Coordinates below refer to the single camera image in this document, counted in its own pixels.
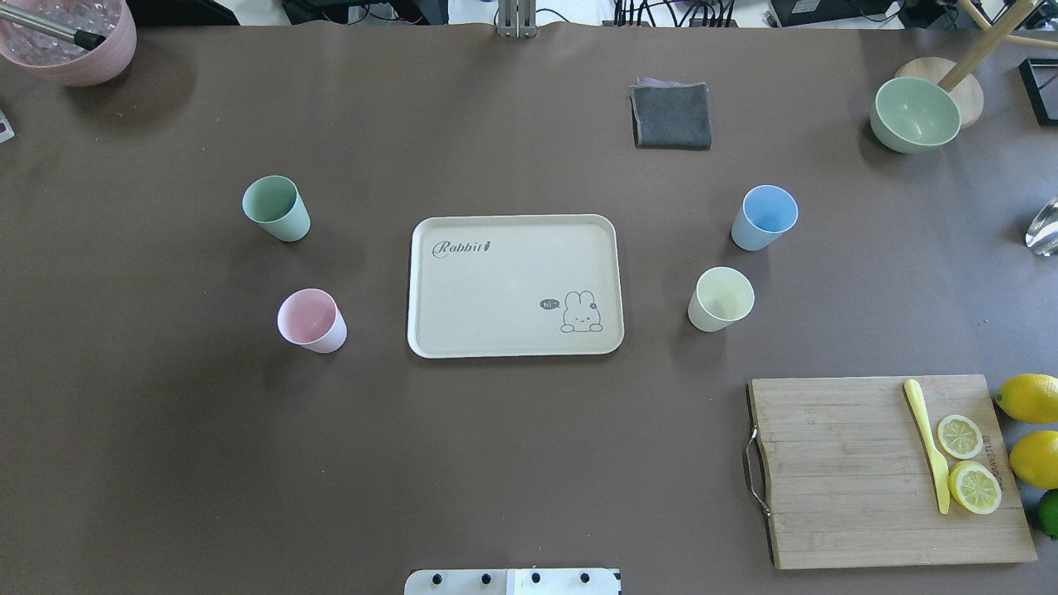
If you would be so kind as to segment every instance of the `lime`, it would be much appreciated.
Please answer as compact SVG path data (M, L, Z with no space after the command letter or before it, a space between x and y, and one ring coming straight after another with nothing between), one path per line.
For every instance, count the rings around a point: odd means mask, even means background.
M1037 513L1040 516L1043 535L1050 537L1052 541L1058 541L1058 489L1043 494Z

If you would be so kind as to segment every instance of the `green bowl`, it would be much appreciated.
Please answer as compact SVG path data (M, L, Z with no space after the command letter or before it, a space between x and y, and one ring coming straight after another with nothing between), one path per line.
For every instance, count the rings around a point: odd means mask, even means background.
M900 76L878 89L871 106L871 129L887 147L926 152L959 133L959 106L947 91L924 78Z

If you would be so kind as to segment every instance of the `wooden stand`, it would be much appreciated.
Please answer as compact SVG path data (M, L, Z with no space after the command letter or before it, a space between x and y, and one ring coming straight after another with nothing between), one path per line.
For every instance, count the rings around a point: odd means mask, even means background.
M915 76L925 78L930 83L940 83L942 78L955 67L955 62L945 58L918 58L900 67L896 71L896 76ZM951 98L959 106L959 114L963 124L960 129L972 126L981 118L981 112L985 107L985 93L981 89L981 84L972 74L968 75L962 83L948 92Z
M977 11L968 0L960 0L960 3L968 13ZM983 19L974 17L974 21L985 33L962 60L955 64L944 58L918 58L900 67L896 71L896 76L916 76L935 83L947 91L959 106L959 113L962 116L961 128L971 126L981 118L981 112L984 110L984 91L970 72L1003 41L1024 39L1011 36L1010 33L1036 10L1039 3L1040 0L1018 0L991 26L988 26Z

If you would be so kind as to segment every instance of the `cutting board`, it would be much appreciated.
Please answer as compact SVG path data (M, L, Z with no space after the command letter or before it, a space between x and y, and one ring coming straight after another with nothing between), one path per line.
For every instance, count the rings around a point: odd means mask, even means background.
M952 499L947 516L937 511L904 396L908 377L756 379L749 400L777 567L1036 560L985 378L914 378L934 432L953 413L981 428L985 447L974 461L999 480L999 509L974 515ZM954 463L948 456L949 468Z

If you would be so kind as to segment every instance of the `blue cup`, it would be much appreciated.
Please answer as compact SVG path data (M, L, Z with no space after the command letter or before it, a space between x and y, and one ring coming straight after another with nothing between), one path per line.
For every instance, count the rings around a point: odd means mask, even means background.
M731 239L743 250L760 250L797 222L797 201L779 186L756 186L746 194L731 226Z

